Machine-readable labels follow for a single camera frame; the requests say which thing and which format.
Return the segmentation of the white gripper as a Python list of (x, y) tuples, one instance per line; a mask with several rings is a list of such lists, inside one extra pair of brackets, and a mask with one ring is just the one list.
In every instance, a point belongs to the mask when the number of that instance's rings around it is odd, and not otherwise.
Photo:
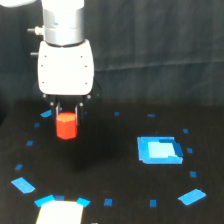
[[(39, 90), (46, 95), (85, 96), (94, 85), (94, 60), (88, 39), (70, 47), (50, 46), (42, 41), (37, 60)], [(59, 101), (53, 106), (53, 119), (62, 111)], [(84, 103), (75, 106), (76, 123), (84, 119)]]

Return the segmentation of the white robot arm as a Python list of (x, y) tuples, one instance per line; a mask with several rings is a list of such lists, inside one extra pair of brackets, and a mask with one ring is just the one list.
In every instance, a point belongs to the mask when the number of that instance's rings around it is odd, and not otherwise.
[(84, 117), (94, 59), (85, 0), (0, 0), (0, 121), (14, 101), (40, 95), (56, 116)]

